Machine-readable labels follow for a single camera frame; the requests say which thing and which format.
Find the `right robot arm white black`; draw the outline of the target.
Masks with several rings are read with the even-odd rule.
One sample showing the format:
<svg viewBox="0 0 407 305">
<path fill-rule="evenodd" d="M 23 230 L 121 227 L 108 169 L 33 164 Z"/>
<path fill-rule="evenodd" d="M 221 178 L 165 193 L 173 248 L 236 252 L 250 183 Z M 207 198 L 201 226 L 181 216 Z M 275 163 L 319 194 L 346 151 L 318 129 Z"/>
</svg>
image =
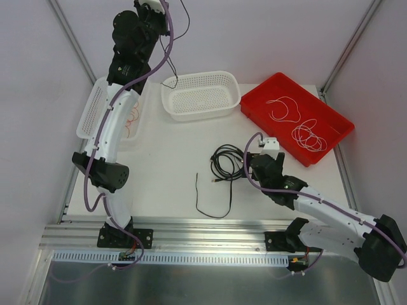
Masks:
<svg viewBox="0 0 407 305">
<path fill-rule="evenodd" d="M 322 197 L 305 181 L 282 173 L 284 153 L 244 155 L 249 182 L 274 203 L 317 219 L 298 217 L 285 231 L 290 251 L 319 248 L 346 257 L 376 280 L 388 282 L 406 267 L 406 242 L 397 222 L 343 208 Z"/>
</svg>

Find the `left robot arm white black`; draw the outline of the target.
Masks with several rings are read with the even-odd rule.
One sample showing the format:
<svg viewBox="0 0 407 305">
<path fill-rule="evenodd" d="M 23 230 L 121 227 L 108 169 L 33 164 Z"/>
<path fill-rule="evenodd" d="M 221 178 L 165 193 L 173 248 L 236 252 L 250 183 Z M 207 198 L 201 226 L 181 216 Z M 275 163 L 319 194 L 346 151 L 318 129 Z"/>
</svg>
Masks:
<svg viewBox="0 0 407 305">
<path fill-rule="evenodd" d="M 142 95 L 147 79 L 167 61 L 170 48 L 161 61 L 150 67 L 149 60 L 161 37 L 174 43 L 174 26 L 165 1 L 134 1 L 133 11 L 125 10 L 113 20 L 113 59 L 109 66 L 107 95 L 101 117 L 83 152 L 74 152 L 72 162 L 84 175 L 85 209 L 92 213 L 104 207 L 106 221 L 99 231 L 100 248 L 143 248 L 134 233 L 133 218 L 122 198 L 130 175 L 118 163 L 118 149 L 127 118 Z"/>
</svg>

